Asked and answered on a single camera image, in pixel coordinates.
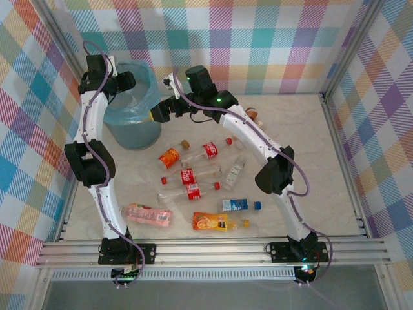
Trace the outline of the orange label plastic bottle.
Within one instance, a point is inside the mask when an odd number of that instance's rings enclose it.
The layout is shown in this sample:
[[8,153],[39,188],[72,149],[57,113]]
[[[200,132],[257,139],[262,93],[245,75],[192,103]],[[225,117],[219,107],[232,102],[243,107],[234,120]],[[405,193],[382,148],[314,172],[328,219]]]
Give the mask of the orange label plastic bottle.
[[157,159],[157,164],[161,170],[168,170],[177,163],[181,156],[190,148],[190,144],[187,140],[182,140],[178,144],[173,145],[166,150]]

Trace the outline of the brown plastic bottle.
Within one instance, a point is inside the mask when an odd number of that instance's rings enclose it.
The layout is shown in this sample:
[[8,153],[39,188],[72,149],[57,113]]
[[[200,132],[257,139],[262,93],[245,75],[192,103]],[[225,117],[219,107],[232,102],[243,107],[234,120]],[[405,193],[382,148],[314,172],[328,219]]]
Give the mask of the brown plastic bottle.
[[[254,107],[248,107],[245,110],[246,115],[252,120],[253,123],[257,124],[258,122],[258,112]],[[243,149],[243,144],[240,142],[237,136],[232,136],[235,146],[238,149]]]

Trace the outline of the red label cola bottle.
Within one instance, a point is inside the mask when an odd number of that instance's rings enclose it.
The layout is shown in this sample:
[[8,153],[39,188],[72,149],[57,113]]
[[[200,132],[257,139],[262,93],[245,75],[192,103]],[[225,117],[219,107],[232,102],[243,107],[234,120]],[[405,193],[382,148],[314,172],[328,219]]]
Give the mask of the red label cola bottle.
[[218,181],[191,183],[176,188],[163,189],[157,194],[157,200],[162,204],[199,200],[209,192],[219,191],[220,189],[221,184]]
[[181,184],[188,185],[197,181],[218,178],[222,174],[220,164],[211,164],[203,167],[185,168],[178,170],[170,176],[161,178],[162,185]]
[[232,138],[225,138],[216,141],[210,141],[202,146],[190,151],[179,161],[183,167],[195,165],[201,161],[208,161],[219,155],[220,152],[233,144]]

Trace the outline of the clear bottle white green label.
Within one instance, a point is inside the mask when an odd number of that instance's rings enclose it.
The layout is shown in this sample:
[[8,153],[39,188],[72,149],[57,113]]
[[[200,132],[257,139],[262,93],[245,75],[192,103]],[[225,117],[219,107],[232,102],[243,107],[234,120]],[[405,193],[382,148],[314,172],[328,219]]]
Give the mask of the clear bottle white green label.
[[230,190],[234,187],[245,167],[246,162],[247,159],[244,156],[238,156],[235,162],[233,162],[230,166],[223,181],[223,186],[226,190]]

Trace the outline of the pink label plastic bottle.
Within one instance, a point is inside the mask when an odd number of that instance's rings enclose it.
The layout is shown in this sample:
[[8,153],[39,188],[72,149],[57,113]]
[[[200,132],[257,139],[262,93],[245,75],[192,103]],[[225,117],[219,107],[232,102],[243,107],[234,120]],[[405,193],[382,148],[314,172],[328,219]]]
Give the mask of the pink label plastic bottle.
[[128,221],[158,227],[168,227],[173,217],[173,212],[169,209],[151,208],[138,203],[122,207],[121,214]]

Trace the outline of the orange juice bottle yellow cap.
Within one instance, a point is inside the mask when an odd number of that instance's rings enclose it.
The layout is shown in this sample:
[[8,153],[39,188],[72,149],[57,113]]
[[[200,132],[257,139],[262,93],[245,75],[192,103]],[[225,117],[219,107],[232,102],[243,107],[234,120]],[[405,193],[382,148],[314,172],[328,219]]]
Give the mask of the orange juice bottle yellow cap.
[[192,228],[195,231],[233,231],[249,229],[250,221],[248,219],[235,218],[228,214],[194,212]]

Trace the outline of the blue label water bottle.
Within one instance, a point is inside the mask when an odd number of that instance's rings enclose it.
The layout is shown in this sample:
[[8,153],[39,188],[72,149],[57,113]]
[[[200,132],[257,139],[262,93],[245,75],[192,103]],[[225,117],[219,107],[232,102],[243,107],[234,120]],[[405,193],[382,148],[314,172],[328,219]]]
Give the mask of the blue label water bottle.
[[246,198],[231,198],[222,199],[217,203],[217,213],[232,213],[232,212],[259,212],[262,209],[260,201],[252,201]]

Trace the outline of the blue bin liner bag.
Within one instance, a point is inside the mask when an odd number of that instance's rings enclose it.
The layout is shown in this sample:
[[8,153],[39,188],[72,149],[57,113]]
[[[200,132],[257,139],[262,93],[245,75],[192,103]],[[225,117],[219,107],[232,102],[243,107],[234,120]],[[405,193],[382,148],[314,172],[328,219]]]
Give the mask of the blue bin liner bag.
[[116,63],[118,75],[131,72],[135,86],[116,94],[104,115],[107,125],[129,125],[150,120],[150,109],[161,101],[153,70],[145,61],[130,60]]

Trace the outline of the grey plastic bin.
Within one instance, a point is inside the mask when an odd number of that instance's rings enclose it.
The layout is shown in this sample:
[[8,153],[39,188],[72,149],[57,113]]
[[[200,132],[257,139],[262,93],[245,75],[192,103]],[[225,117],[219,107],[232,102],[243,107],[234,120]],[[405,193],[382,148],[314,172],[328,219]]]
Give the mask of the grey plastic bin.
[[105,125],[120,146],[131,150],[151,146],[161,134],[161,124],[151,119],[129,125]]

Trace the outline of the left control board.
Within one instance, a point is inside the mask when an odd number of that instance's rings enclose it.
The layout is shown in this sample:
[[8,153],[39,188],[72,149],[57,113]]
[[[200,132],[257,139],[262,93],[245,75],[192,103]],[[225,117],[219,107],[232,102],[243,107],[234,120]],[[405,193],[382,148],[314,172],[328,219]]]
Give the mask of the left control board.
[[112,268],[110,272],[110,277],[118,282],[131,282],[136,278],[141,272],[141,268],[126,271],[126,268]]

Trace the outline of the control board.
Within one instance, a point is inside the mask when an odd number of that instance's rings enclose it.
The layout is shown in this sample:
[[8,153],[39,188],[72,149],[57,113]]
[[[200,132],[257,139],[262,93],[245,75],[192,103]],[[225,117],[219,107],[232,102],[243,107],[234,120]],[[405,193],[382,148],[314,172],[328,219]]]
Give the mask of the control board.
[[295,266],[294,267],[294,274],[295,274],[295,281],[301,282],[312,282],[316,279],[316,273],[319,267],[314,266]]
[[136,278],[141,272],[141,268],[126,271],[126,268],[112,268],[110,272],[110,277],[118,282],[131,282]]

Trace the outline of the right control board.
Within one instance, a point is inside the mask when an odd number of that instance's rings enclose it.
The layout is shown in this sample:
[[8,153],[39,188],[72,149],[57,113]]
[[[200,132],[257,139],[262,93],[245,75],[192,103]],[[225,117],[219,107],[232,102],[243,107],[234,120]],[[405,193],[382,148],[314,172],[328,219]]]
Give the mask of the right control board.
[[319,267],[314,266],[295,266],[294,267],[294,274],[295,274],[295,281],[301,282],[312,282],[316,279],[316,273]]

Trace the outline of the aluminium frame post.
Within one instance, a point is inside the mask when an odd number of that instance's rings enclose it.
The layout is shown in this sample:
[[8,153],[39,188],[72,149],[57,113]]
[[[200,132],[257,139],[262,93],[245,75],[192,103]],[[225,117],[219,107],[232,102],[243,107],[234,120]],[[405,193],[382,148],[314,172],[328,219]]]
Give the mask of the aluminium frame post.
[[386,0],[354,0],[327,59],[319,96],[329,97],[343,78],[345,70],[359,50]]
[[67,0],[31,0],[75,77],[86,69],[82,37],[68,9]]

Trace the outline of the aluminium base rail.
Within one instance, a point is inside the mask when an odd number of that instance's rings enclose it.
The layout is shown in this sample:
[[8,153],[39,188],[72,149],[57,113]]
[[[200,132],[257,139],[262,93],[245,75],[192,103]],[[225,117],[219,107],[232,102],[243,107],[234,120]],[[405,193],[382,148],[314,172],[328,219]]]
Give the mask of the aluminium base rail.
[[[275,238],[182,238],[152,240],[156,248],[153,267],[269,267],[278,251],[270,248]],[[379,265],[390,263],[381,239],[361,236],[331,239],[325,249],[307,259],[308,264]],[[37,267],[96,267],[99,240],[63,240],[43,245]]]

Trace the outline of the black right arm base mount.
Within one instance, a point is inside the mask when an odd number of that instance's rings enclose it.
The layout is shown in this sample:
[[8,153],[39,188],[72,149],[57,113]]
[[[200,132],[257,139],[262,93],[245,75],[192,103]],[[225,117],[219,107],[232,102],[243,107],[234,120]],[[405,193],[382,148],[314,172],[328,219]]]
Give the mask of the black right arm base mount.
[[328,262],[329,255],[325,242],[317,242],[306,254],[299,253],[289,242],[270,242],[265,251],[270,255],[272,263],[318,263]]

